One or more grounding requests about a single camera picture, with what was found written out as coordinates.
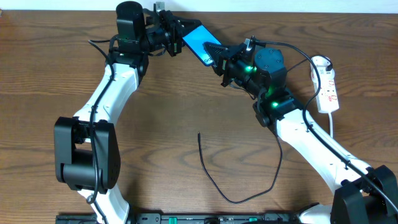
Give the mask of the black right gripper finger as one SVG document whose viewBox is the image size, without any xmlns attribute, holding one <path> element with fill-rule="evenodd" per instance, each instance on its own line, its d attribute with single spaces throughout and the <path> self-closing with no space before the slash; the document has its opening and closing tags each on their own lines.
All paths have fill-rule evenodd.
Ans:
<svg viewBox="0 0 398 224">
<path fill-rule="evenodd" d="M 218 69 L 217 69 L 217 66 L 215 64 L 212 63 L 211 64 L 211 68 L 213 69 L 215 74 L 218 74 Z"/>
<path fill-rule="evenodd" d="M 205 48 L 206 53 L 209 56 L 218 56 L 218 55 L 231 56 L 237 54 L 238 52 L 237 46 L 221 45 L 211 42 L 205 42 L 203 46 Z"/>
</svg>

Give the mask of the blue Galaxy smartphone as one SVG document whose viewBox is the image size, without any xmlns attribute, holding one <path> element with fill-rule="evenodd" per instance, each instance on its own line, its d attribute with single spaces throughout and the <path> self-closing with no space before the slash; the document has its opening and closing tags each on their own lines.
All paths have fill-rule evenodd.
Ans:
<svg viewBox="0 0 398 224">
<path fill-rule="evenodd" d="M 183 37 L 183 41 L 206 67 L 212 65 L 213 60 L 205 50 L 205 43 L 221 44 L 221 42 L 204 25 L 198 26 Z"/>
</svg>

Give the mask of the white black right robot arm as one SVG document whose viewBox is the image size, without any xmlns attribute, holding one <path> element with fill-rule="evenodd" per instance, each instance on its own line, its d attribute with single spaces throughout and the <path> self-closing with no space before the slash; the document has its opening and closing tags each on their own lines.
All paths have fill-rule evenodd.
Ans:
<svg viewBox="0 0 398 224">
<path fill-rule="evenodd" d="M 204 48 L 223 85 L 236 82 L 255 96 L 260 124 L 298 151 L 331 190 L 333 203 L 298 212 L 300 223 L 397 223 L 394 173 L 354 157 L 312 119 L 286 86 L 280 50 L 258 40 L 235 46 L 206 42 Z"/>
</svg>

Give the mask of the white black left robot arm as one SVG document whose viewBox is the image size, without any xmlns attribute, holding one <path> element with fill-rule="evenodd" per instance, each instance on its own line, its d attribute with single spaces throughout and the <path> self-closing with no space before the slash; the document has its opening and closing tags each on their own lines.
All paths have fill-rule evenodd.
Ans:
<svg viewBox="0 0 398 224">
<path fill-rule="evenodd" d="M 134 220 L 117 181 L 121 156 L 116 123 L 146 74 L 149 58 L 182 51 L 184 37 L 200 27 L 197 19 L 175 16 L 135 1 L 116 7 L 118 32 L 108 40 L 104 75 L 86 104 L 54 126 L 55 175 L 82 195 L 91 215 L 58 215 L 57 223 L 128 223 Z"/>
</svg>

